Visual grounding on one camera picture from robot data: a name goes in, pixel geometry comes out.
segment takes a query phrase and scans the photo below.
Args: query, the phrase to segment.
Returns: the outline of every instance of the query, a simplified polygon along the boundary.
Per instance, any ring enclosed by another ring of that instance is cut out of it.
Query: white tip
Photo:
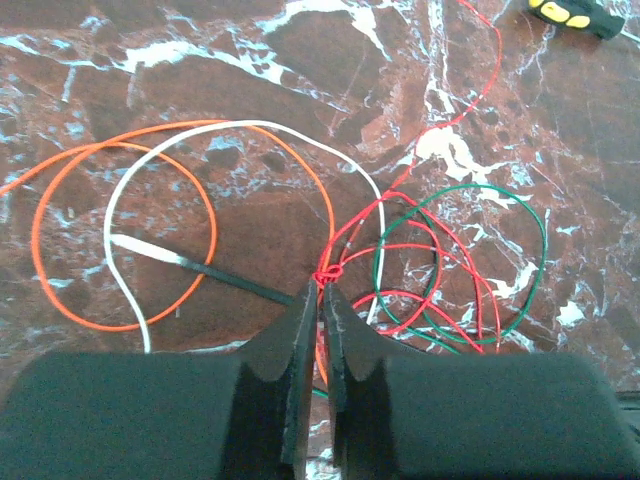
[[[160,260],[161,262],[180,265],[180,261],[182,260],[182,257],[180,255],[172,252],[171,250],[158,247],[157,245],[153,245],[152,243],[138,240],[137,238],[130,237],[129,235],[116,233],[114,235],[111,235],[111,241],[119,247],[126,248],[127,250],[139,253],[140,255],[155,258],[156,260]]]

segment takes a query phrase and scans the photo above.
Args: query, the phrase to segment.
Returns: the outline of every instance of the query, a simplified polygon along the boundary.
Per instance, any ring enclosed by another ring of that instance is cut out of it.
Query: knot
[[[315,272],[313,279],[320,288],[324,288],[327,283],[336,282],[344,273],[342,265],[329,265],[323,272]]]

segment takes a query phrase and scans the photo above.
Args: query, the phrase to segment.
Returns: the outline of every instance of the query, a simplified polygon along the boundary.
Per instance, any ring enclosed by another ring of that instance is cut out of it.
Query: white wire
[[[380,193],[380,189],[378,188],[378,186],[376,185],[376,183],[373,181],[373,179],[369,176],[369,174],[360,166],[358,165],[358,163],[355,160],[352,160],[351,158],[347,157],[344,153],[339,152],[338,150],[331,148],[323,143],[320,143],[316,140],[313,140],[312,138],[307,137],[306,135],[303,135],[302,133],[299,133],[289,127],[285,127],[283,125],[277,124],[277,123],[273,123],[273,122],[267,122],[267,121],[263,121],[263,120],[239,120],[239,121],[229,121],[229,122],[222,122],[222,123],[215,123],[212,125],[205,125],[203,127],[196,127],[196,128],[192,128],[191,130],[187,130],[185,132],[181,132],[177,135],[174,135],[173,137],[169,138],[168,140],[165,140],[164,142],[162,142],[161,144],[157,145],[155,148],[153,148],[152,150],[150,150],[148,153],[146,153],[145,155],[143,155],[142,157],[140,157],[140,159],[138,161],[136,161],[126,172],[125,174],[122,176],[122,178],[120,179],[120,181],[118,182],[118,184],[116,185],[116,188],[114,189],[113,193],[111,194],[111,198],[109,199],[109,203],[107,205],[107,210],[105,212],[105,216],[104,216],[104,230],[103,230],[103,243],[104,243],[104,253],[107,259],[107,266],[109,267],[109,270],[111,270],[111,273],[113,274],[113,277],[116,280],[116,283],[118,284],[118,286],[120,287],[120,289],[122,290],[122,293],[124,293],[124,296],[126,297],[126,299],[128,300],[129,304],[131,305],[131,308],[133,309],[133,312],[136,316],[136,319],[138,320],[138,323],[140,324],[140,331],[142,333],[142,343],[143,343],[143,347],[144,347],[144,352],[145,353],[151,353],[151,337],[149,335],[149,328],[146,322],[146,319],[144,318],[144,314],[142,313],[142,309],[140,308],[140,305],[138,305],[138,302],[136,301],[135,297],[133,296],[133,293],[131,293],[131,290],[129,289],[129,287],[127,286],[126,282],[124,281],[124,278],[122,278],[122,275],[120,275],[120,272],[118,271],[118,268],[115,265],[114,259],[113,259],[113,251],[111,249],[111,223],[113,221],[113,216],[115,213],[115,209],[116,209],[116,205],[118,203],[118,200],[120,199],[120,197],[122,196],[122,192],[124,191],[125,187],[127,186],[127,184],[129,183],[129,181],[131,180],[131,177],[133,177],[133,175],[140,170],[146,163],[148,163],[149,161],[153,160],[159,153],[164,152],[165,150],[167,150],[168,148],[172,147],[173,145],[175,145],[178,142],[181,142],[182,140],[185,140],[187,138],[196,136],[196,135],[200,135],[203,133],[209,133],[209,132],[214,132],[214,131],[218,131],[218,130],[225,130],[228,128],[238,128],[238,127],[265,127],[265,128],[271,128],[274,130],[278,130],[281,132],[286,132],[290,135],[293,135],[294,137],[297,137],[317,148],[320,148],[321,150],[324,150],[325,152],[331,153],[332,155],[335,155],[339,158],[341,158],[342,160],[344,160],[345,162],[347,162],[349,165],[351,165],[360,175],[362,175],[364,177],[364,179],[367,181],[367,183],[371,186],[371,189],[373,190],[375,196],[377,199],[381,198],[381,193]],[[382,202],[380,202],[378,204],[378,212],[380,214],[380,235],[384,234],[384,231],[386,230],[386,225],[385,225],[385,217],[384,217],[384,206],[382,204]],[[375,279],[376,281],[376,287],[379,289],[380,285],[382,283],[382,271],[383,271],[383,267],[384,267],[384,249],[381,250],[380,252],[380,266],[378,268],[378,275]],[[378,302],[377,302],[377,298],[374,298],[373,301],[371,302],[371,308],[369,309],[369,314],[367,316],[367,323],[371,323],[373,316],[375,314],[375,310],[378,306]]]

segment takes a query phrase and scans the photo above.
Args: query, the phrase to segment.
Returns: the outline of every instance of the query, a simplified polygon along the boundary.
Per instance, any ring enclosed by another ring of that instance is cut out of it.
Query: brown marble table
[[[640,34],[640,2],[607,4]],[[404,189],[424,198],[460,182],[492,183],[528,199],[544,219],[550,252],[531,312],[503,349],[584,354],[615,388],[638,388],[640,48],[622,37],[599,42],[558,32],[523,13],[520,1],[478,5],[504,37],[499,80],[460,125],[421,145]],[[348,153],[384,188],[423,128],[452,118],[482,90],[496,42],[453,0],[5,0],[0,52],[2,183],[62,150],[130,129],[257,118]],[[340,161],[291,143],[328,185],[338,224],[373,199]],[[295,293],[327,235],[322,199],[304,171],[245,131],[198,137],[172,153],[215,202],[215,264]],[[54,195],[44,221],[52,285],[74,312],[106,324],[133,320],[103,260],[101,222],[117,179],[138,156],[113,150],[90,159]],[[42,292],[29,249],[31,221],[58,170],[0,198],[3,394],[46,351],[141,346],[135,332],[105,334],[74,324]],[[471,246],[505,318],[513,317],[540,256],[533,221],[521,208],[478,193],[452,194],[433,208]],[[114,228],[202,258],[206,221],[195,189],[158,166],[135,177]],[[375,235],[372,225],[363,244]],[[193,279],[117,253],[149,314],[172,303]],[[367,262],[344,278],[352,296],[371,288]],[[384,283],[416,288],[429,269],[423,255],[390,255]],[[472,299],[471,282],[451,272],[439,300],[443,308],[461,316]],[[179,315],[152,327],[154,346],[231,348],[279,311],[205,281]],[[330,450],[323,401],[314,404],[313,417],[310,455],[324,458]],[[316,459],[309,475],[334,473]]]

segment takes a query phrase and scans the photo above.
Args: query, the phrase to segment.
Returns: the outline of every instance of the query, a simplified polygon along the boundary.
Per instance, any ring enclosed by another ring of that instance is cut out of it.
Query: black and yellow handle
[[[624,18],[592,0],[528,0],[531,12],[547,23],[574,28],[609,40],[622,31]]]

